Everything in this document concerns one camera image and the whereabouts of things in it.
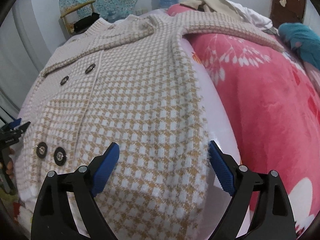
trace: beige checked coat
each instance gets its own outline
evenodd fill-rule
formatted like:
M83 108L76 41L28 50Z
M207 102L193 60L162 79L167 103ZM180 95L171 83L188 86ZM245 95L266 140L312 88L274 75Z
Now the beige checked coat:
M58 48L37 78L23 116L31 125L15 164L22 200L36 199L49 171L73 172L116 142L119 161L96 197L116 236L196 239L206 197L208 138L198 80L180 39L209 32L282 50L253 25L198 11L130 16L119 25L98 20L83 38ZM61 86L65 76L69 80ZM48 145L44 159L36 155L40 142ZM63 166L53 158L57 147L67 154ZM74 207L72 196L70 202ZM81 227L79 214L75 220Z

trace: white bedsheet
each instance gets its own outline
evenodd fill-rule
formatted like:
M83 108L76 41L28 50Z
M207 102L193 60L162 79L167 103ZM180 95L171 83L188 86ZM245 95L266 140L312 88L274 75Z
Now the white bedsheet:
M254 26L258 27L260 30L268 30L273 24L272 21L256 11L243 7L240 3L235 3L230 0L226 0L231 3L237 10L238 14L247 22L252 23Z
M153 12L149 12L148 15L152 13L159 14L159 13L165 13L165 12L163 10L155 10ZM72 40L80 37L81 37L81 34L72 37L67 42L71 42ZM183 49L191 58L193 69L195 70L196 75L199 79L199 85L200 85L199 93L202 96L202 104L204 106L205 114L207 117L209 140L215 140L217 145L220 147L220 149L224 153L231 155L235 159L235 161L238 164L240 164L240 154L236 144L236 139L234 137L229 119L224 110L220 97L207 71L205 70L204 66L192 59L192 57L195 56L195 53L190 43L185 38L183 38L181 40L181 44ZM22 116L23 109L24 108L22 107L19 117ZM14 150L16 151L17 155L21 151L21 147L22 147L21 141L22 140L20 140L19 144L16 144L14 146ZM203 222L200 226L197 240L207 240L210 237L210 235L218 225L220 219L222 218L231 200L230 195L222 190L222 187L218 179L216 179L215 173L211 166L210 166L210 173L208 177L208 190L207 190L206 199L207 200L204 207ZM30 196L30 198L25 204L26 206L28 206L28 208L31 208L33 210L36 204L36 199ZM248 210L238 236L245 234L249 228L249 225L250 225L250 215ZM86 232L84 230L84 225L77 225L77 226L78 226L79 232L81 234L86 235Z

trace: wooden door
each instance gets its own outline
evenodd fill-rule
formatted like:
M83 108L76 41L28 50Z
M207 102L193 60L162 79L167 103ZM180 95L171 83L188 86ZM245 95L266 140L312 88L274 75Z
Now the wooden door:
M272 1L270 19L273 26L278 28L282 23L295 23L303 21L306 0L286 0L285 7L281 5L280 0Z

